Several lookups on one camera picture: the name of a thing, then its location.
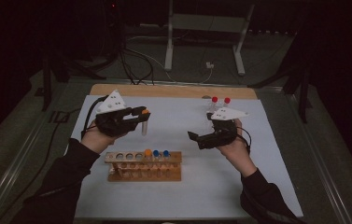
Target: white tabletop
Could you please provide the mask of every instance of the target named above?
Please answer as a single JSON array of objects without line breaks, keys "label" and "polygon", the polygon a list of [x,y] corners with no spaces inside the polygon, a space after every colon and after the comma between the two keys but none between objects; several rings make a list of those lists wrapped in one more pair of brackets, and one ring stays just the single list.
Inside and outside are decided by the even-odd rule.
[{"label": "white tabletop", "polygon": [[[88,110],[98,98],[88,95],[72,137],[80,139]],[[240,207],[240,174],[217,149],[200,150],[188,131],[212,133],[205,112],[208,101],[197,98],[123,97],[129,107],[146,106],[151,112],[148,134],[141,124],[102,153],[82,183],[76,217],[102,219],[228,219],[247,217]],[[232,99],[230,108],[249,113],[243,127],[252,136],[251,158],[268,181],[280,188],[286,204],[303,215],[289,174],[260,100]],[[107,151],[182,152],[182,180],[176,182],[108,182]]]}]

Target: test tube rack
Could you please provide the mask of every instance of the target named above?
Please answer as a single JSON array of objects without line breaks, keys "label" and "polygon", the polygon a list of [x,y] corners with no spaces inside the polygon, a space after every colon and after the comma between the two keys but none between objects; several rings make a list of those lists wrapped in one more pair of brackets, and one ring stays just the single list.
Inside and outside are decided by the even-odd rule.
[{"label": "test tube rack", "polygon": [[172,151],[165,158],[145,157],[144,152],[107,152],[108,181],[181,181],[182,154]]}]

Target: wooden board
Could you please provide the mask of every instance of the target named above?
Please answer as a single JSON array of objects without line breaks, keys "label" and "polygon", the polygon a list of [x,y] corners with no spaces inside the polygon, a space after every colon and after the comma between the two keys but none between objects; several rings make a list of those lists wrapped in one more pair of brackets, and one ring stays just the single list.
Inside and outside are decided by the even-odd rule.
[{"label": "wooden board", "polygon": [[108,95],[119,90],[122,96],[161,96],[202,98],[203,96],[230,97],[231,99],[257,99],[257,94],[250,88],[231,87],[191,87],[191,86],[142,86],[119,84],[95,84],[91,95]]}]

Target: blue cap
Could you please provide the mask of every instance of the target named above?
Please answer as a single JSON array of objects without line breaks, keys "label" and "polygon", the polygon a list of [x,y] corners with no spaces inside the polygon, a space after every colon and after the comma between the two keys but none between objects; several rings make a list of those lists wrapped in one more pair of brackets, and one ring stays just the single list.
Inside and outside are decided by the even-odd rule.
[{"label": "blue cap", "polygon": [[159,157],[159,151],[158,150],[153,150],[153,156],[154,157]]},{"label": "blue cap", "polygon": [[163,156],[164,156],[164,157],[169,157],[169,156],[170,156],[169,151],[165,150],[165,151],[163,152]]}]

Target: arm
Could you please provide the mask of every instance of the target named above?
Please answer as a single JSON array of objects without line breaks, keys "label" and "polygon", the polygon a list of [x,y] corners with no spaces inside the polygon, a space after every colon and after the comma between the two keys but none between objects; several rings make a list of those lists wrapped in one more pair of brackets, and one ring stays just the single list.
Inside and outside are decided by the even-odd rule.
[{"label": "arm", "polygon": [[73,223],[83,178],[91,173],[100,153],[119,137],[91,128],[80,143],[70,139],[67,153],[51,165],[41,187],[24,202],[11,223]]},{"label": "arm", "polygon": [[[237,132],[242,135],[242,122],[236,119]],[[289,210],[277,185],[268,183],[248,155],[245,143],[236,138],[227,146],[218,147],[225,158],[242,175],[243,192],[240,204],[259,223],[302,223]]]}]

